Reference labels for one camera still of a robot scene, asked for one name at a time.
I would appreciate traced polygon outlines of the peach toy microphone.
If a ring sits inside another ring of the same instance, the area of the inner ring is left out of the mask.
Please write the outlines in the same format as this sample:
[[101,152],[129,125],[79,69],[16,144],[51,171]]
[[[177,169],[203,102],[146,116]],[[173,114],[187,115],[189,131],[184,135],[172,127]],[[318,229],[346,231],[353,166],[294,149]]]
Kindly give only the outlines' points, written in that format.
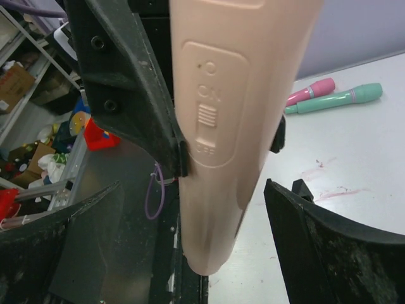
[[228,260],[322,1],[171,1],[184,255],[210,276]]

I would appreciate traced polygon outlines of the pink toy microphone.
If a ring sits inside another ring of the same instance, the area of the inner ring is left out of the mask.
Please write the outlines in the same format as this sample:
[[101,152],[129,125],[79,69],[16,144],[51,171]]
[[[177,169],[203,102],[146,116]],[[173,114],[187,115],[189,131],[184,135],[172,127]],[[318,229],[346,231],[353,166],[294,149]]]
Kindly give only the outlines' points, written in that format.
[[298,102],[318,98],[333,93],[335,81],[332,78],[318,80],[300,91],[292,93],[285,106],[292,106]]

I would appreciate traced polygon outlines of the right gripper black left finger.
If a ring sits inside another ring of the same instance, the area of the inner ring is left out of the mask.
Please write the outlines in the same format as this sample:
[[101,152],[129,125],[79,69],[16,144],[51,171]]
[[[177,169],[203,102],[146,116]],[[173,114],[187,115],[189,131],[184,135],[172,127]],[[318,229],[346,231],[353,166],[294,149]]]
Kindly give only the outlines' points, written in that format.
[[117,182],[1,232],[1,303],[100,303],[123,211]]

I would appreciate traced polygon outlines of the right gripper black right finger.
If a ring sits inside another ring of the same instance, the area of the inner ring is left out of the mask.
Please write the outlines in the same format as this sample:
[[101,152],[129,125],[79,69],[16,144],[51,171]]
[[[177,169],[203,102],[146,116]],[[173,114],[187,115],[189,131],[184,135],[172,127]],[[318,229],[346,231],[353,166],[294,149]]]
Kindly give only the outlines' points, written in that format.
[[268,179],[264,190],[290,303],[404,303],[404,236],[360,224]]

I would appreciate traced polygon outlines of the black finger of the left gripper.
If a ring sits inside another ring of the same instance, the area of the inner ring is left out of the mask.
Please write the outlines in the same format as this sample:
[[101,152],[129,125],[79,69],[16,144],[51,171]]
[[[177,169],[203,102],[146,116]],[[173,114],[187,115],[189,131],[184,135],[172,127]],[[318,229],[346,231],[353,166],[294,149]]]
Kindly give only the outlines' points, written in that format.
[[285,146],[285,128],[286,128],[286,121],[285,117],[282,116],[280,123],[278,125],[277,131],[273,138],[273,142],[270,146],[270,151],[272,153],[279,153]]
[[65,8],[97,126],[187,176],[185,137],[139,14],[127,1],[65,1]]

